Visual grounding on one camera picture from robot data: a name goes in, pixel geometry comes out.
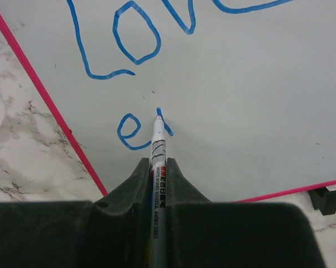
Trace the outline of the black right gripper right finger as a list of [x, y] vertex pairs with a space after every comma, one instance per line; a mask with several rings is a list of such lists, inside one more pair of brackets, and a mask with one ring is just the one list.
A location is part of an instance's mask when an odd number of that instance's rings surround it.
[[208, 200], [167, 161], [168, 267], [324, 267], [307, 217], [288, 203]]

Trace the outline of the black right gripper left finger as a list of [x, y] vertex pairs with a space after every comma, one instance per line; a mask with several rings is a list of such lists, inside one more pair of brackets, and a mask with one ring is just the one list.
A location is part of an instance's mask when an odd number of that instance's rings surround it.
[[149, 160], [96, 202], [1, 202], [0, 267], [144, 267]]

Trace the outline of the blue white marker pen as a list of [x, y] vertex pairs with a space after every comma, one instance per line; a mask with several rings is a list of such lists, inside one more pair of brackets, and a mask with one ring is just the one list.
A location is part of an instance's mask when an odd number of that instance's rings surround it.
[[166, 141], [162, 116], [157, 116], [153, 125], [150, 177], [152, 201], [148, 266], [166, 267]]

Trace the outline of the pink framed whiteboard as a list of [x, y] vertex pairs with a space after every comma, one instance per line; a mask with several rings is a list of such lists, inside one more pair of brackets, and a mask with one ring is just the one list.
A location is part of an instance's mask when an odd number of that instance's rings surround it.
[[103, 193], [158, 112], [212, 200], [336, 184], [336, 1], [0, 1], [0, 30]]

